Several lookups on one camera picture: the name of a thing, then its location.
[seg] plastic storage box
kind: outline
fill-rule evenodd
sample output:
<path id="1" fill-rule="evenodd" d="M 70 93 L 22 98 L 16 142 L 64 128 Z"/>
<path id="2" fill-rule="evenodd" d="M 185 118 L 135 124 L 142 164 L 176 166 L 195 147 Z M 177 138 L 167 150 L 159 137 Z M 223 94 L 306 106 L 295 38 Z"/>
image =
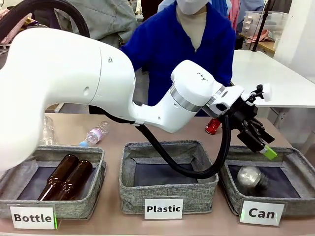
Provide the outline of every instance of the plastic storage box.
<path id="1" fill-rule="evenodd" d="M 211 161 L 198 141 L 161 142 L 170 156 L 186 169 L 202 171 Z M 119 186 L 122 212 L 144 214 L 145 199 L 183 198 L 183 214 L 212 210 L 212 196 L 219 180 L 185 177 L 162 159 L 150 143 L 126 144 L 120 167 Z"/>
<path id="2" fill-rule="evenodd" d="M 73 201 L 38 201 L 47 178 L 67 154 L 92 163 L 93 172 Z M 104 151 L 97 147 L 39 146 L 31 158 L 0 177 L 0 218 L 11 218 L 10 205 L 55 205 L 57 219 L 89 219 L 105 177 Z"/>
<path id="3" fill-rule="evenodd" d="M 247 147 L 231 146 L 220 170 L 228 204 L 239 214 L 243 200 L 264 203 L 286 203 L 283 215 L 315 215 L 315 169 L 296 149 L 273 147 L 278 157 L 269 160 L 252 153 Z M 242 166 L 256 166 L 269 178 L 267 190 L 258 192 L 243 188 L 237 180 Z"/>
<path id="4" fill-rule="evenodd" d="M 282 31 L 285 27 L 288 14 L 282 12 L 269 12 L 264 30 Z M 259 11 L 246 11 L 243 21 L 242 35 L 251 37 L 259 32 L 262 22 L 262 14 Z"/>
<path id="5" fill-rule="evenodd" d="M 264 12 L 261 13 L 261 11 L 246 11 L 245 17 L 251 18 L 252 20 L 259 20 L 262 19 Z M 267 20 L 273 20 L 273 21 L 280 21 L 280 20 L 286 20 L 288 18 L 287 13 L 278 12 L 278 11 L 269 11 Z"/>

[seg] red bottle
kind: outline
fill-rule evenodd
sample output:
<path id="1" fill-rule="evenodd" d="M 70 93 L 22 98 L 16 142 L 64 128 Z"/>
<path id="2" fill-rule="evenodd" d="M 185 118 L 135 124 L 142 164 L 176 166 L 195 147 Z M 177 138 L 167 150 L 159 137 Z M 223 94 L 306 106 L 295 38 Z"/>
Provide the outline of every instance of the red bottle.
<path id="1" fill-rule="evenodd" d="M 55 171 L 47 179 L 47 185 L 39 195 L 39 201 L 52 201 L 59 194 L 62 183 L 78 166 L 79 159 L 74 155 L 67 155 L 59 163 Z"/>
<path id="2" fill-rule="evenodd" d="M 57 201 L 72 200 L 82 189 L 92 172 L 92 164 L 87 160 L 79 161 L 68 179 L 62 184 L 62 189 L 56 197 Z"/>

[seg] plastic bottle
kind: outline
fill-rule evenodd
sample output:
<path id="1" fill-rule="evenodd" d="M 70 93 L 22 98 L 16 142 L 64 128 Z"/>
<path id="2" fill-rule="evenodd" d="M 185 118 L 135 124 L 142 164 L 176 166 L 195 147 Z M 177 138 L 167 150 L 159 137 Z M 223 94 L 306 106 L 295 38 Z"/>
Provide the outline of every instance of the plastic bottle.
<path id="1" fill-rule="evenodd" d="M 75 155 L 67 155 L 59 163 L 55 171 L 48 177 L 47 185 L 39 195 L 39 201 L 52 201 L 60 193 L 62 183 L 67 180 L 78 166 L 79 159 Z"/>
<path id="2" fill-rule="evenodd" d="M 55 198 L 57 201 L 72 200 L 82 189 L 92 172 L 92 164 L 87 160 L 79 161 L 77 167 L 62 184 L 61 191 Z"/>
<path id="3" fill-rule="evenodd" d="M 43 133 L 39 145 L 57 144 L 57 138 L 54 131 L 54 122 L 50 117 L 44 116 Z"/>
<path id="4" fill-rule="evenodd" d="M 95 146 L 107 133 L 109 124 L 105 121 L 101 122 L 97 127 L 87 133 L 87 137 L 80 143 L 83 147 Z"/>

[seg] face mask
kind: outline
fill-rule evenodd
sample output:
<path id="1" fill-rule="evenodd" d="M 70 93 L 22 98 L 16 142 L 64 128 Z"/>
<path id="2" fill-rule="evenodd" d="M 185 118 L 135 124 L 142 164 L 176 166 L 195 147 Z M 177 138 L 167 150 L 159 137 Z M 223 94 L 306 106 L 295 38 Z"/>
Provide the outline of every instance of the face mask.
<path id="1" fill-rule="evenodd" d="M 179 9 L 186 15 L 193 15 L 199 11 L 209 0 L 177 0 Z"/>

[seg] sign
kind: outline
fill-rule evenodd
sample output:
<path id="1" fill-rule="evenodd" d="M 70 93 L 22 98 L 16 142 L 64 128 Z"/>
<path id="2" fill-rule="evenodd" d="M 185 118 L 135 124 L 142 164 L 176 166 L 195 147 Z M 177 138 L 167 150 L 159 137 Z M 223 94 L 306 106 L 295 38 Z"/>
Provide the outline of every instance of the sign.
<path id="1" fill-rule="evenodd" d="M 243 201 L 240 223 L 278 226 L 284 204 Z"/>
<path id="2" fill-rule="evenodd" d="M 53 207 L 10 206 L 14 228 L 34 230 L 54 230 Z"/>
<path id="3" fill-rule="evenodd" d="M 145 199 L 144 219 L 181 219 L 184 199 Z"/>

